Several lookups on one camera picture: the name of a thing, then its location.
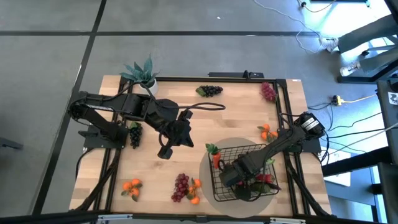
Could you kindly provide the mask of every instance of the yellow cable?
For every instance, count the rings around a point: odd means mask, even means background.
[[[320,9],[320,10],[317,10],[317,11],[312,11],[311,9],[309,9],[307,6],[304,6],[308,11],[310,11],[310,12],[320,12],[320,11],[322,11],[322,10],[325,10],[325,9],[327,9],[329,6],[331,6],[335,1],[337,1],[337,0],[333,0],[327,7],[324,7],[323,9]]]
[[[358,101],[361,101],[361,100],[365,100],[365,99],[368,99],[368,98],[374,97],[374,96],[376,96],[376,94],[373,94],[371,96],[367,96],[367,97],[364,97],[364,98],[360,98],[360,99],[357,99],[357,100],[353,100],[353,101],[345,101],[345,100],[341,99],[341,102],[342,103],[355,103],[355,102],[358,102]]]

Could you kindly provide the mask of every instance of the red grapes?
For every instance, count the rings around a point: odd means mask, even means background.
[[[172,195],[173,202],[181,202],[181,199],[187,194],[189,176],[179,174],[175,179],[174,193]]]
[[[273,90],[268,83],[261,83],[261,95],[268,101],[275,102],[276,100],[276,92]]]

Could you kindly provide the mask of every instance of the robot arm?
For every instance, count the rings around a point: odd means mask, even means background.
[[[95,138],[90,142],[107,141],[119,143],[124,146],[126,141],[126,128],[117,123],[105,120],[96,110],[112,111],[119,113],[123,118],[130,121],[143,121],[154,128],[160,135],[165,136],[168,141],[161,145],[158,156],[162,159],[170,159],[172,146],[184,145],[193,147],[189,135],[192,112],[188,109],[178,115],[178,104],[168,99],[155,100],[153,97],[141,94],[120,94],[115,96],[103,96],[79,92],[79,100],[70,105],[69,114],[75,119],[85,119],[96,129],[79,133],[86,138]]]
[[[226,164],[219,177],[225,187],[230,187],[240,181],[254,178],[264,167],[265,162],[278,152],[288,149],[294,144],[324,135],[325,128],[312,113],[303,113],[293,125],[278,139],[263,149],[252,151],[237,158],[232,164]]]

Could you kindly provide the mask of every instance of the grapes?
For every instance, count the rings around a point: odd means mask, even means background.
[[[186,191],[189,188],[188,180],[189,176],[185,175],[184,173],[179,174],[175,178],[174,193],[171,196],[173,202],[181,202],[181,199],[185,197]]]
[[[133,149],[139,146],[139,141],[141,140],[141,134],[142,134],[142,126],[140,123],[135,122],[136,126],[131,128],[129,130],[130,134],[130,146],[132,146]]]
[[[268,101],[275,102],[276,100],[276,92],[271,88],[269,83],[261,83],[261,95]]]
[[[203,97],[213,97],[214,95],[220,94],[224,89],[220,86],[199,86],[196,92]]]

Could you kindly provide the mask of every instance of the plant pot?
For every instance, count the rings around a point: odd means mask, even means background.
[[[152,95],[155,95],[157,93],[157,90],[159,89],[159,87],[157,85],[156,79],[155,79],[154,84],[151,87],[148,87],[148,89],[152,93]],[[144,87],[142,87],[141,85],[138,85],[138,93],[149,95],[148,91]]]

